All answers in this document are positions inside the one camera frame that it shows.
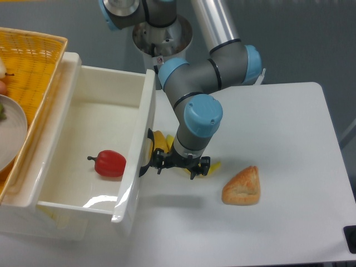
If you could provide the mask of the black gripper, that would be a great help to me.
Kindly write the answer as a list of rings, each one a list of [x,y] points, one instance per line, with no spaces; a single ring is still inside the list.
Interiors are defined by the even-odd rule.
[[[179,167],[190,171],[190,179],[193,180],[196,176],[206,176],[210,170],[209,156],[194,157],[194,154],[181,156],[177,151],[172,150],[165,153],[163,149],[156,148],[151,154],[150,166],[157,170],[160,175],[163,169]]]

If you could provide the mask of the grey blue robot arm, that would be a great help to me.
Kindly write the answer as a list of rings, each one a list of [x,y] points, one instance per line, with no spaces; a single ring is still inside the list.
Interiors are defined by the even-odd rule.
[[[157,170],[179,167],[191,177],[207,175],[210,158],[204,150],[223,117],[214,92],[255,81],[261,57],[244,45],[226,1],[193,1],[192,7],[210,57],[192,65],[185,51],[192,41],[190,23],[177,13],[176,1],[100,1],[111,29],[132,27],[132,39],[147,57],[179,121],[168,152],[153,147],[149,166]]]

